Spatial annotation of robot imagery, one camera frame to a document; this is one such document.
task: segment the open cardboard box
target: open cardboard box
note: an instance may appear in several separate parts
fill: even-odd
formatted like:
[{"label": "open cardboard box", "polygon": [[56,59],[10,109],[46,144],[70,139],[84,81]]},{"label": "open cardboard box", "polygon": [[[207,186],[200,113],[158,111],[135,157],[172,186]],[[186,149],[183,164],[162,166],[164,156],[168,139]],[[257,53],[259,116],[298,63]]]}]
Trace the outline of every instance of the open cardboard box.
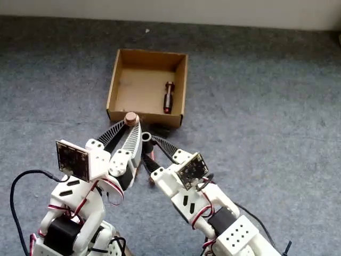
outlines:
[{"label": "open cardboard box", "polygon": [[[169,52],[120,49],[117,51],[108,95],[112,121],[129,111],[142,122],[180,127],[185,109],[188,56]],[[175,83],[171,114],[164,114],[166,82]]]}]

